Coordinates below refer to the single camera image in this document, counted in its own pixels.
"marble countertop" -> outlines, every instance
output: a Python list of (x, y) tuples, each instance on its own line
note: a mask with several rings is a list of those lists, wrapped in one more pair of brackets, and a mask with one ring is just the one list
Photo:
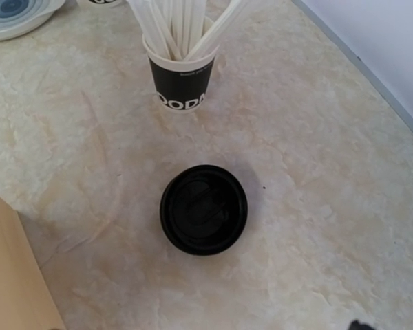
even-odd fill
[[(413, 330), (413, 135), (291, 2), (225, 42), (203, 108), (161, 110), (125, 6), (0, 43), (0, 195), (69, 329)], [(217, 14), (224, 0), (211, 2)], [(230, 170), (248, 225), (175, 249), (169, 181)]]

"plastic container lid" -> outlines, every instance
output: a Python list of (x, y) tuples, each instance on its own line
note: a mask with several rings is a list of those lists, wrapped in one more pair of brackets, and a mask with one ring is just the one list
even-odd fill
[(170, 242), (198, 256), (225, 251), (240, 237), (248, 216), (243, 187), (227, 170), (190, 168), (165, 189), (160, 221)]

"grey trim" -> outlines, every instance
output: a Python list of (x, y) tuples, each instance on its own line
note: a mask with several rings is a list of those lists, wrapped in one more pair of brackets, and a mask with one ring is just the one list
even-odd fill
[(292, 2), (314, 22), (316, 26), (346, 55), (358, 70), (370, 81), (373, 87), (382, 95), (385, 101), (396, 111), (399, 117), (413, 132), (413, 117), (404, 106), (393, 96), (387, 87), (373, 74), (373, 72), (302, 0)]

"paper cup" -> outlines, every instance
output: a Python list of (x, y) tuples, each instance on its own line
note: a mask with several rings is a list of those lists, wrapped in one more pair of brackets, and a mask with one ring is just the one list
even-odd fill
[[(204, 32), (213, 25), (206, 18)], [(178, 62), (155, 54), (142, 38), (161, 105), (173, 113), (191, 113), (205, 100), (218, 48), (199, 60)]]

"white wall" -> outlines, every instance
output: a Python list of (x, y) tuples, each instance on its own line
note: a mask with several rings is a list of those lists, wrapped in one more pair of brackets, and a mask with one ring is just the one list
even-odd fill
[(413, 117), (413, 0), (301, 0)]

